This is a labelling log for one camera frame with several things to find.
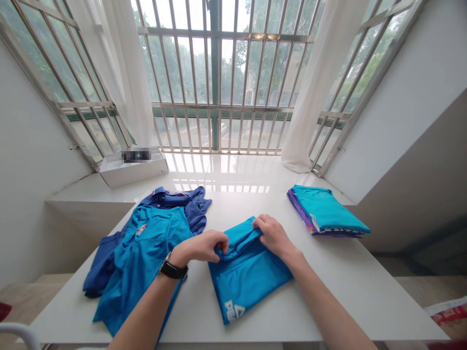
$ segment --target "window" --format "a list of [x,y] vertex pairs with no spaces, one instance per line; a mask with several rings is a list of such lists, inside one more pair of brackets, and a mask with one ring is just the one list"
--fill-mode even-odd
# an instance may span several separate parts
[[38,72],[93,168],[127,147],[115,106],[64,0],[0,0],[0,21],[7,24],[2,35],[18,44],[19,55]]
[[154,140],[165,151],[278,154],[325,1],[131,4]]
[[323,174],[321,167],[330,156],[339,135],[348,121],[355,118],[354,111],[378,74],[386,53],[395,46],[395,39],[406,27],[410,11],[414,12],[415,5],[419,4],[420,1],[370,1],[360,31],[329,92],[317,129],[311,136],[309,155],[315,172]]
[[[153,143],[168,152],[279,154],[326,0],[130,1]],[[423,3],[370,0],[311,135],[317,173],[335,156]],[[94,169],[133,143],[65,0],[0,0],[0,22],[0,35],[58,103],[60,121]]]

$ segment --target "teal shirt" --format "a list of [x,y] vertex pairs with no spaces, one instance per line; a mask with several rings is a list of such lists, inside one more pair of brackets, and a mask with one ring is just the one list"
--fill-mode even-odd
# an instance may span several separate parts
[[332,191],[320,187],[294,185],[293,189],[305,211],[315,219],[319,227],[350,228],[355,231],[370,233],[370,229],[354,214],[344,208],[332,195]]
[[221,261],[208,263],[224,325],[293,279],[282,260],[258,239],[263,232],[253,229],[253,220],[254,216],[225,231],[229,236],[227,254],[216,247]]
[[[94,321],[103,321],[110,334],[115,336],[157,276],[167,254],[192,236],[183,207],[164,210],[137,207],[125,238],[115,249],[116,269],[99,300]],[[161,334],[180,284],[181,281],[172,296]]]

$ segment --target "stack of folded shirts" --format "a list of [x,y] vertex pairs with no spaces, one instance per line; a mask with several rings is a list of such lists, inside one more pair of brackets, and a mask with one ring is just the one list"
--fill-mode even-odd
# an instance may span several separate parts
[[287,197],[312,235],[362,238],[371,233],[334,198],[331,190],[294,185]]

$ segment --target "wristwatch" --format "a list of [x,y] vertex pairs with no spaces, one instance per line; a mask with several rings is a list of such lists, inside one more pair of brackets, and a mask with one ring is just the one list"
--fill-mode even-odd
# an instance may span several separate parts
[[188,266],[182,269],[172,265],[169,263],[170,254],[172,254],[172,252],[167,254],[165,257],[164,262],[159,268],[159,273],[163,273],[164,275],[176,280],[185,280],[186,276],[188,275]]

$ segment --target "sheer curtain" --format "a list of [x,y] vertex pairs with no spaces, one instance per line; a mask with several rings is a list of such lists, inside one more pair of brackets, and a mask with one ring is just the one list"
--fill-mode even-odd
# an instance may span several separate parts
[[150,147],[154,117],[143,52],[129,0],[72,0],[91,59],[138,147]]
[[316,123],[339,73],[369,0],[327,0],[284,141],[281,161],[296,173],[311,171],[308,157]]

